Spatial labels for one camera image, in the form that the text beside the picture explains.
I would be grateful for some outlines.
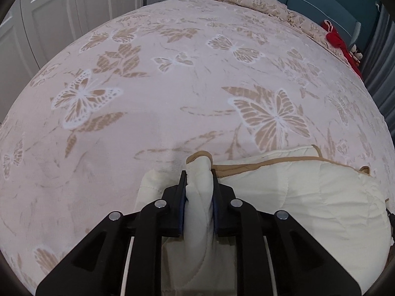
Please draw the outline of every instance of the metal bolt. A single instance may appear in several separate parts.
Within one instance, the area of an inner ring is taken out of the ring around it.
[[[278,219],[285,220],[288,219],[289,213],[287,213],[285,210],[280,210],[276,215]]]
[[[157,208],[163,208],[166,205],[167,205],[167,202],[164,201],[163,199],[160,199],[160,200],[155,202],[155,207],[157,207]]]
[[[110,215],[108,216],[110,218],[110,220],[118,220],[119,218],[121,218],[121,214],[118,213],[117,211],[113,211],[112,213],[110,213]]]
[[[233,207],[241,207],[243,205],[243,202],[240,199],[233,199],[230,204]]]

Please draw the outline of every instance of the bed sheet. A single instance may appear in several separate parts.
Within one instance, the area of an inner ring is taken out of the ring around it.
[[[344,62],[275,17],[168,0],[98,27],[26,86],[0,129],[0,249],[32,292],[143,175],[317,145],[368,165],[393,209],[395,151]]]

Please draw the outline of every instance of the mattress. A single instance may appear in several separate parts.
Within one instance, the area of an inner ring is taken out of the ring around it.
[[[243,0],[169,0],[84,35],[38,72],[0,129],[0,249],[34,293],[150,169],[317,145],[370,166],[394,204],[395,151],[360,78],[298,27]]]

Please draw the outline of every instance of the white blanket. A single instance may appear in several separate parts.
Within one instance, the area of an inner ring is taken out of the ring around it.
[[[308,160],[286,161],[300,156]],[[235,295],[234,246],[226,239],[219,243],[213,236],[212,163],[205,156],[191,160],[186,166],[184,237],[168,239],[163,245],[162,289],[164,295]],[[263,161],[269,165],[254,169],[256,163]],[[235,173],[226,170],[229,164],[232,168],[240,164],[246,168],[248,164],[251,171],[223,177]],[[233,187],[236,197],[257,210],[289,211],[354,277],[362,293],[382,272],[391,231],[384,198],[371,176],[325,161],[311,146],[227,161],[214,167],[223,177],[220,183]],[[160,198],[163,190],[176,181],[164,173],[147,173],[136,210]]]

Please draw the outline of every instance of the red bag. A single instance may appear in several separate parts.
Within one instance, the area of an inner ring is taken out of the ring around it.
[[[328,34],[326,35],[326,39],[328,40],[328,42],[331,45],[333,45],[335,48],[340,48],[342,50],[348,63],[351,65],[351,68],[353,68],[353,70],[356,72],[356,74],[362,79],[362,74],[361,74],[360,70],[358,69],[352,56],[348,53],[347,45],[341,38],[340,34],[337,32],[336,28],[328,20],[325,20],[321,24],[321,27],[323,27],[326,31],[328,31]]]

